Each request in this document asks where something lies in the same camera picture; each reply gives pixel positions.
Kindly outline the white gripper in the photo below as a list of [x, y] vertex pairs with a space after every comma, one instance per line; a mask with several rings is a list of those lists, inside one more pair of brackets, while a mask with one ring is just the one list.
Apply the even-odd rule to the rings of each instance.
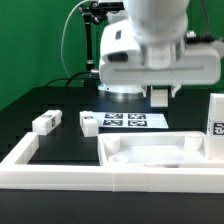
[[184, 22], [135, 23], [123, 20], [107, 26], [100, 44], [100, 80], [111, 86], [172, 86], [175, 98], [182, 85], [219, 81], [221, 55], [216, 44], [185, 42]]

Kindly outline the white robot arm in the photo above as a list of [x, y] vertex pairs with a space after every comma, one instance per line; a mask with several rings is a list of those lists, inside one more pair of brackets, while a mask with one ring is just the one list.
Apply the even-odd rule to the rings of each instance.
[[211, 85], [221, 77], [216, 44], [187, 44], [189, 0], [123, 0], [127, 18], [105, 27], [100, 81], [106, 91], [145, 93], [149, 86]]

